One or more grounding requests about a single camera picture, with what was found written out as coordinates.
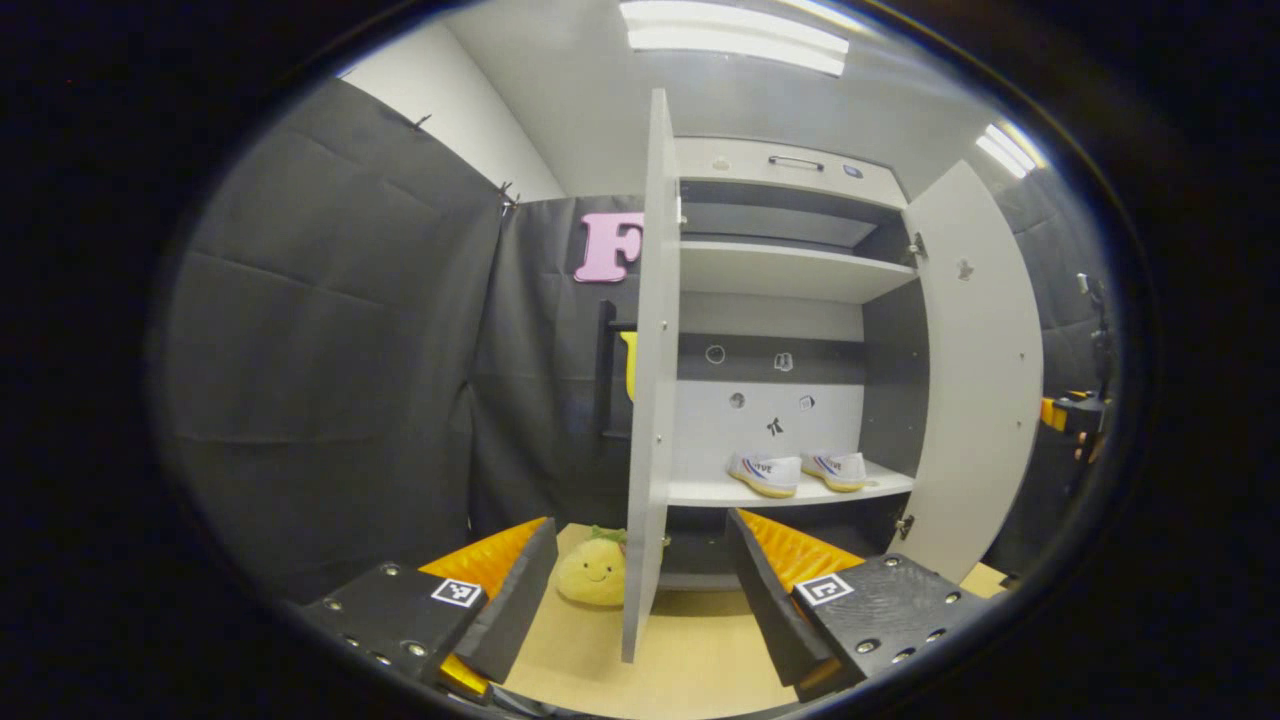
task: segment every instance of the wooden floor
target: wooden floor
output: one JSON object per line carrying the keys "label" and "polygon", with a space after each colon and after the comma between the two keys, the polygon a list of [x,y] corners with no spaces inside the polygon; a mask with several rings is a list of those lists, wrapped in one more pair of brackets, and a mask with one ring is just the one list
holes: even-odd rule
{"label": "wooden floor", "polygon": [[[568,525],[563,555],[590,536]],[[1004,591],[979,565],[961,583],[982,597]],[[658,593],[636,661],[622,655],[622,609],[593,609],[547,593],[503,687],[581,712],[634,720],[724,717],[796,702],[769,661],[739,592]]]}

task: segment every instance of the yellow plush toy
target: yellow plush toy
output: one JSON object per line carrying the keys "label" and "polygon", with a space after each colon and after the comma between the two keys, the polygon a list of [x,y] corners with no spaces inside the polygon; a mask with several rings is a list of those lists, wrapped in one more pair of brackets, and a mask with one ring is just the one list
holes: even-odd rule
{"label": "yellow plush toy", "polygon": [[591,525],[591,538],[575,547],[556,569],[556,589],[588,605],[622,605],[626,587],[626,530]]}

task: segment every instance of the sneaker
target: sneaker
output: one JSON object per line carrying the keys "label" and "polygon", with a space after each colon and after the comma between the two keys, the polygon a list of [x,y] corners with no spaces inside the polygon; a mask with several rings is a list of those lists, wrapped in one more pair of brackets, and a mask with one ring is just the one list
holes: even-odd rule
{"label": "sneaker", "polygon": [[791,497],[800,484],[799,457],[769,457],[735,452],[724,470],[767,497]]}
{"label": "sneaker", "polygon": [[852,492],[874,482],[867,480],[867,462],[861,452],[836,455],[826,451],[806,452],[800,469],[836,492]]}

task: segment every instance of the black curtain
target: black curtain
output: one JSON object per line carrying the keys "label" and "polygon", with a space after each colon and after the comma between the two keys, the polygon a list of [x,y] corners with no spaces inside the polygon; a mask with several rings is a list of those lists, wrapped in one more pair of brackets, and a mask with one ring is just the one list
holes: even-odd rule
{"label": "black curtain", "polygon": [[[1061,178],[1048,172],[1032,173],[998,192],[996,202],[1014,232],[1036,293],[1044,343],[1044,396],[1096,389],[1089,334],[1098,328],[1098,316],[1075,278],[1085,273],[1111,286],[1094,223],[1071,200]],[[1036,564],[1059,534],[1080,489],[1075,487],[1075,448],[1074,437],[1037,423],[1027,475],[984,562],[1014,574],[1025,574]]]}
{"label": "black curtain", "polygon": [[164,427],[242,566],[307,602],[467,539],[466,375],[497,190],[329,81],[209,200],[163,338]]}
{"label": "black curtain", "polygon": [[[468,393],[474,400],[471,523],[485,536],[540,515],[626,524],[631,443],[593,427],[600,300],[635,322],[640,259],[617,283],[580,283],[588,213],[637,213],[639,196],[530,202],[502,224]],[[625,346],[614,340],[611,425],[631,428]]]}

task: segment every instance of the white ceiling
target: white ceiling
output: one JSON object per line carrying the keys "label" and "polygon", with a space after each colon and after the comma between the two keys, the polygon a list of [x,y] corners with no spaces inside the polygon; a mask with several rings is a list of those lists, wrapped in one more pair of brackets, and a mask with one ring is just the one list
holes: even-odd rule
{"label": "white ceiling", "polygon": [[769,0],[736,4],[849,37],[842,77],[754,58],[634,53],[617,4],[488,0],[445,20],[570,196],[644,191],[654,87],[667,90],[677,136],[772,140],[882,163],[911,197],[973,158],[997,117],[919,51]]}

